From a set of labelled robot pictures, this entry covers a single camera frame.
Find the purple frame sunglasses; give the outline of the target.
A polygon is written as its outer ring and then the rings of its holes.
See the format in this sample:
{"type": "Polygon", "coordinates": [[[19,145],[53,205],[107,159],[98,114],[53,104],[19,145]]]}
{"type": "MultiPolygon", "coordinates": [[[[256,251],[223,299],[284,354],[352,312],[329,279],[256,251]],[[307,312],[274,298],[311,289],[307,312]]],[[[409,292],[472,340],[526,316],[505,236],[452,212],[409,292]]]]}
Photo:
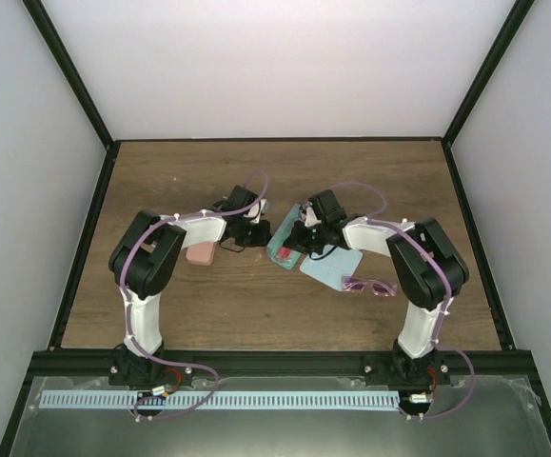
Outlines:
{"type": "Polygon", "coordinates": [[[344,292],[361,293],[370,290],[375,296],[394,297],[397,295],[397,285],[387,281],[367,279],[357,276],[344,276],[341,282],[344,292]]]}

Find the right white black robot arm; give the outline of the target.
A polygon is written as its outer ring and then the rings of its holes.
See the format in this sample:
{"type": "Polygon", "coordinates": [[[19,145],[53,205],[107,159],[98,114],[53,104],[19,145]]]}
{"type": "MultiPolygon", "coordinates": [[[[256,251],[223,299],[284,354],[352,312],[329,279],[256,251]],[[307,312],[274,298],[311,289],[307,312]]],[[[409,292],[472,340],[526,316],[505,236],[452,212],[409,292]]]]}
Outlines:
{"type": "Polygon", "coordinates": [[[392,261],[408,301],[392,366],[400,381],[416,383],[433,363],[443,320],[469,279],[468,266],[434,218],[393,223],[342,214],[325,217],[312,207],[302,209],[284,246],[303,254],[322,254],[327,246],[369,251],[392,261]]]}

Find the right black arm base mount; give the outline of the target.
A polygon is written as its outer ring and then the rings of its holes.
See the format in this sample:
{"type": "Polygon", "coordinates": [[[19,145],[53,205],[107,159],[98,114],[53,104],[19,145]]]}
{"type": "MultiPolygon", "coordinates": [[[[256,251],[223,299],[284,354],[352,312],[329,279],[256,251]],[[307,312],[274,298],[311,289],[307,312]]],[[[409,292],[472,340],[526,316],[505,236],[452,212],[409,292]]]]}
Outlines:
{"type": "Polygon", "coordinates": [[[411,359],[402,349],[368,352],[361,358],[361,374],[370,385],[382,385],[390,388],[426,387],[432,374],[438,385],[448,385],[450,376],[443,372],[443,357],[437,350],[427,355],[411,359]]]}

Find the red lens sunglasses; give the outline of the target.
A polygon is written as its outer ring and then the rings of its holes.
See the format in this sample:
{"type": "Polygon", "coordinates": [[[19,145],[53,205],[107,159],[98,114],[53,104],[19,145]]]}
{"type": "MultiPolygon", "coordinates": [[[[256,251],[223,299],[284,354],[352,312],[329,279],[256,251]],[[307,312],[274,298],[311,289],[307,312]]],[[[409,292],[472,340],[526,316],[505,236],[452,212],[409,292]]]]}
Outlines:
{"type": "Polygon", "coordinates": [[[292,268],[300,256],[301,253],[296,250],[281,247],[275,255],[275,261],[284,268],[292,268]]]}

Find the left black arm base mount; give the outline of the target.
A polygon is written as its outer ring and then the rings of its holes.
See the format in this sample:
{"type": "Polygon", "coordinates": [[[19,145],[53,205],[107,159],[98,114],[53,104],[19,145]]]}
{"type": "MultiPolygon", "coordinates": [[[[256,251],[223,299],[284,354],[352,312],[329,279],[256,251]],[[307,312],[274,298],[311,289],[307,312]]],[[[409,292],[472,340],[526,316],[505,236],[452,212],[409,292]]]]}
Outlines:
{"type": "Polygon", "coordinates": [[[139,356],[124,344],[113,350],[108,383],[111,386],[149,388],[161,385],[188,386],[191,376],[182,368],[158,364],[144,356],[139,356]]]}

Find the green glasses case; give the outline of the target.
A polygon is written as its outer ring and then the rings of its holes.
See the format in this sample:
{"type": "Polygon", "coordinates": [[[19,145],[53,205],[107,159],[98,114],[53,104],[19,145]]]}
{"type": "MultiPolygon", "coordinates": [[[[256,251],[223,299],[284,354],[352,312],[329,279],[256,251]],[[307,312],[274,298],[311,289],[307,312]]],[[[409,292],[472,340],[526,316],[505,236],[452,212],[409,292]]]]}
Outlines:
{"type": "Polygon", "coordinates": [[[277,251],[284,247],[284,241],[288,238],[288,236],[291,234],[292,228],[294,226],[294,223],[299,219],[300,212],[301,212],[302,206],[299,204],[295,204],[286,217],[284,218],[283,222],[280,224],[280,226],[275,230],[274,234],[272,235],[269,243],[266,245],[266,254],[267,257],[276,265],[279,267],[284,268],[283,266],[279,265],[275,261],[275,255],[277,251]]]}

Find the pink glasses case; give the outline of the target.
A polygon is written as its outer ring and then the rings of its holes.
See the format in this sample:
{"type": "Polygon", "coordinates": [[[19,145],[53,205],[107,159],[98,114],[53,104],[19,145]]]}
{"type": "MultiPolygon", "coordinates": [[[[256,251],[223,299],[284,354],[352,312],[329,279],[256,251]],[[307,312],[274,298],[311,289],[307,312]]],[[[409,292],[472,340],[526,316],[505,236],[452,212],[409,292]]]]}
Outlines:
{"type": "Polygon", "coordinates": [[[186,252],[186,258],[192,265],[209,266],[213,262],[216,244],[213,242],[204,242],[189,246],[186,252]]]}

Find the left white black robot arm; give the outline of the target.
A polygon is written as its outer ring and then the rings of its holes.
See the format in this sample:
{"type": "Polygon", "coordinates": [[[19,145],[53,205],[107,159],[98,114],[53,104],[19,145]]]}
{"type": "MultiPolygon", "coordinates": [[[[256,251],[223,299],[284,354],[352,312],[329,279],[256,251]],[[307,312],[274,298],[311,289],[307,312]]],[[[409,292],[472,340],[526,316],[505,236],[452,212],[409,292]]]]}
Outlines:
{"type": "Polygon", "coordinates": [[[263,218],[265,195],[244,187],[233,189],[221,206],[170,216],[141,210],[117,244],[108,268],[122,295],[125,309],[124,346],[134,355],[132,374],[143,384],[157,383],[165,361],[162,347],[160,298],[182,250],[217,244],[228,238],[244,239],[257,228],[257,244],[267,243],[270,225],[263,218]]]}

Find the light blue cleaning cloth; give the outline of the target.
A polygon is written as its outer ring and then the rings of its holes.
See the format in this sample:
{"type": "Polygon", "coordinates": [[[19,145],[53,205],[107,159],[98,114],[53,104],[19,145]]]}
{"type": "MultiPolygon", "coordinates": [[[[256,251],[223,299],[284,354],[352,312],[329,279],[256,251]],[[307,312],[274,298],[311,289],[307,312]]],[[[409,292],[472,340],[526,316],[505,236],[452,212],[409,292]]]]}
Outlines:
{"type": "Polygon", "coordinates": [[[355,273],[362,258],[363,254],[358,250],[335,248],[321,260],[306,257],[300,265],[300,272],[330,288],[342,291],[344,278],[355,273]]]}

